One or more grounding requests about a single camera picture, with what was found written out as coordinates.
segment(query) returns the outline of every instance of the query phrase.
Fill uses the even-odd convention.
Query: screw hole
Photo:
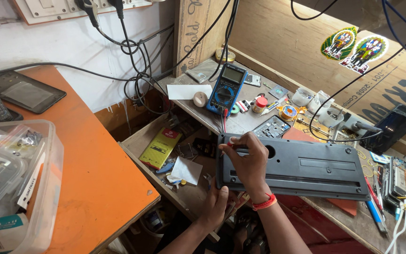
[[[266,148],[269,150],[269,156],[267,158],[272,159],[275,156],[275,148],[273,148],[271,145],[266,145]]]

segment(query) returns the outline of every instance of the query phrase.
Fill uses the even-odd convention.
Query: orange table
[[[67,92],[40,115],[6,103],[25,120],[53,122],[65,148],[59,207],[45,253],[98,253],[161,196],[54,66],[20,73]]]

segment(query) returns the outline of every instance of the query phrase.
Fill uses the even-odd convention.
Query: rubber band
[[[373,165],[370,163],[370,160],[372,160],[372,161],[373,161],[373,159],[369,159],[369,160],[368,160],[368,164],[369,164],[369,166],[371,166],[371,167],[377,167],[377,166],[379,165],[379,163],[378,163],[378,162],[375,162],[376,164],[375,164],[375,166],[373,166]]]
[[[366,175],[365,173],[364,173],[364,170],[363,170],[363,175],[364,176],[366,176],[366,177],[373,177],[374,176],[374,173],[372,172],[372,169],[370,169],[370,167],[368,167],[367,165],[361,165],[361,167],[363,168],[363,167],[366,167],[367,169],[369,169],[369,171],[371,172],[371,175]]]
[[[361,156],[360,156],[360,158],[361,158],[361,159],[366,159],[366,155],[364,155],[364,153],[363,153],[362,151],[360,151],[360,150],[357,149],[357,150],[356,150],[356,153],[358,154],[358,156],[359,156],[359,153],[363,154],[364,158],[361,157]]]
[[[269,196],[269,200],[267,200],[266,202],[261,203],[261,204],[253,204],[253,211],[257,211],[259,209],[267,208],[267,207],[269,207],[269,206],[271,206],[271,205],[273,205],[273,204],[275,204],[277,202],[277,198],[275,198],[274,194],[269,195],[269,194],[266,193],[266,195]]]

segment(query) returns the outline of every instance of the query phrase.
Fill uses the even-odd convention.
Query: left hand
[[[226,203],[230,199],[236,203],[239,202],[237,197],[229,195],[228,187],[223,186],[220,190],[216,188],[216,178],[212,178],[211,189],[207,193],[203,204],[203,212],[200,218],[196,221],[207,233],[214,231],[222,222],[225,215]]]

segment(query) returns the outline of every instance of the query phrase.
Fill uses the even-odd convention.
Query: red thread bracelet
[[[269,194],[266,193],[266,195],[269,196],[269,200],[267,200],[266,202],[261,203],[261,204],[253,204],[253,211],[257,211],[259,209],[267,208],[267,207],[269,207],[269,206],[271,206],[271,205],[273,205],[273,204],[275,204],[277,202],[277,199],[275,198],[274,194],[269,195]]]

